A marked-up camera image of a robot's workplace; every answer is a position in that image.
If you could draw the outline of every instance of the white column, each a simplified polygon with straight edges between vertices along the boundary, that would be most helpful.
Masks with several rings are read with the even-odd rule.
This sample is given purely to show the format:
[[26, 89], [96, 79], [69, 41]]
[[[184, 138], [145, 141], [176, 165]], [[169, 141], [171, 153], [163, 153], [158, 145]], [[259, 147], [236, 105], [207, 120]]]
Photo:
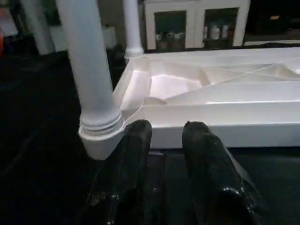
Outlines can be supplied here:
[[95, 0], [56, 0], [82, 107], [79, 135], [88, 154], [105, 159], [118, 144], [124, 120], [113, 88]]
[[43, 13], [41, 0], [22, 0], [29, 28], [41, 55], [55, 52], [55, 46]]
[[138, 0], [123, 0], [127, 47], [125, 58], [144, 53], [141, 44]]

